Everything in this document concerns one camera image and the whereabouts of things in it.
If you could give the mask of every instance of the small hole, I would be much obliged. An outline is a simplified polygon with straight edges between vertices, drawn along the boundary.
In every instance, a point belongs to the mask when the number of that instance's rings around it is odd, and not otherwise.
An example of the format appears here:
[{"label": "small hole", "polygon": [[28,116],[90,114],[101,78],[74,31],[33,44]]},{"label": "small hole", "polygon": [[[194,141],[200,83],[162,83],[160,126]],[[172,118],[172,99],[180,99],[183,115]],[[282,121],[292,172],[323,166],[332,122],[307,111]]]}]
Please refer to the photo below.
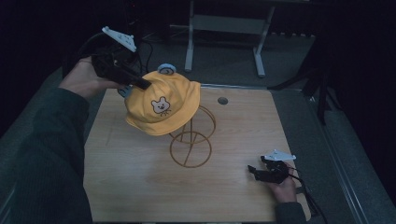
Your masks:
[{"label": "small hole", "polygon": [[219,104],[221,104],[221,105],[227,105],[227,104],[228,104],[228,99],[225,98],[225,97],[220,97],[220,98],[218,99],[218,102],[219,102]]}]

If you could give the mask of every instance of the table leg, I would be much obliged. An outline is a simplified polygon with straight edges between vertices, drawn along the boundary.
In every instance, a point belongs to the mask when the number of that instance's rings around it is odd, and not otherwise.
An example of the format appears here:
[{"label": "table leg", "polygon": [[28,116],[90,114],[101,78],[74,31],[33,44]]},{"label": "table leg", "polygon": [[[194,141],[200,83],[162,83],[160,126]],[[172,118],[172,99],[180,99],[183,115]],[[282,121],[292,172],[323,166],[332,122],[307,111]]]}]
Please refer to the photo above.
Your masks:
[{"label": "table leg", "polygon": [[265,77],[264,66],[262,65],[261,53],[262,53],[262,46],[264,45],[265,37],[267,37],[268,30],[270,28],[271,19],[274,15],[274,11],[275,11],[275,7],[271,7],[268,12],[267,20],[265,21],[265,24],[262,28],[260,43],[257,47],[253,48],[254,60],[256,61],[257,75],[259,77]]},{"label": "table leg", "polygon": [[189,25],[189,45],[187,46],[187,55],[186,55],[186,63],[184,65],[184,70],[186,72],[190,72],[192,69],[192,56],[194,53],[194,43],[193,43],[193,35],[194,35],[194,27],[193,27],[193,19],[194,19],[194,1],[190,0],[190,25]]}]

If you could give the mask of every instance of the cartoon bear print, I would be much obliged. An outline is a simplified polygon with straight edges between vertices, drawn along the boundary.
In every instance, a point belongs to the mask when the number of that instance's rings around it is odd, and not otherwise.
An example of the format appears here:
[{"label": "cartoon bear print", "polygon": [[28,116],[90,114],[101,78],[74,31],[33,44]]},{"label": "cartoon bear print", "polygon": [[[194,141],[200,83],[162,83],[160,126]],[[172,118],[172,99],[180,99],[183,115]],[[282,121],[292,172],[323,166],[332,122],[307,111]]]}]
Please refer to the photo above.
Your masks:
[{"label": "cartoon bear print", "polygon": [[156,114],[161,114],[162,115],[167,115],[169,111],[169,107],[171,106],[167,101],[164,96],[160,98],[160,101],[151,101],[152,107],[154,109],[154,112]]}]

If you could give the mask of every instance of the white gripper part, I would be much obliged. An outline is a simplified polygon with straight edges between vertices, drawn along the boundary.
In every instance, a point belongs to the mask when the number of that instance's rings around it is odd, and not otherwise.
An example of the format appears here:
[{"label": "white gripper part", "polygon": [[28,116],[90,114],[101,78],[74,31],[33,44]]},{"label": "white gripper part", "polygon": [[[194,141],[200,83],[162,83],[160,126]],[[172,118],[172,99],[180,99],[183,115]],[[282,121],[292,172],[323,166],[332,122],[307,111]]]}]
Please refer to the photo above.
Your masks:
[{"label": "white gripper part", "polygon": [[264,158],[268,161],[293,161],[296,156],[274,149],[270,154],[264,155]]},{"label": "white gripper part", "polygon": [[115,39],[117,42],[122,44],[125,48],[130,49],[132,52],[136,52],[136,45],[134,44],[133,35],[125,35],[123,33],[110,30],[108,26],[104,27],[102,31],[109,35],[111,38]]}]

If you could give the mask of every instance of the dark sleeve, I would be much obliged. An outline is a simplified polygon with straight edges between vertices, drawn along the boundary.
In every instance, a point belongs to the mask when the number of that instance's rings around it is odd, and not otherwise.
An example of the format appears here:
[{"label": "dark sleeve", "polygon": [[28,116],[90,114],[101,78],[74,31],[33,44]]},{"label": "dark sleeve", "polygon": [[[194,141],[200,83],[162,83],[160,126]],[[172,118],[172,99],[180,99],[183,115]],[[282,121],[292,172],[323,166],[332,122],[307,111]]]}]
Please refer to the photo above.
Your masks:
[{"label": "dark sleeve", "polygon": [[306,223],[304,210],[300,203],[280,203],[276,207],[276,223],[301,224]]},{"label": "dark sleeve", "polygon": [[88,102],[56,89],[22,143],[11,208],[12,223],[92,223],[83,188],[83,131]]}]

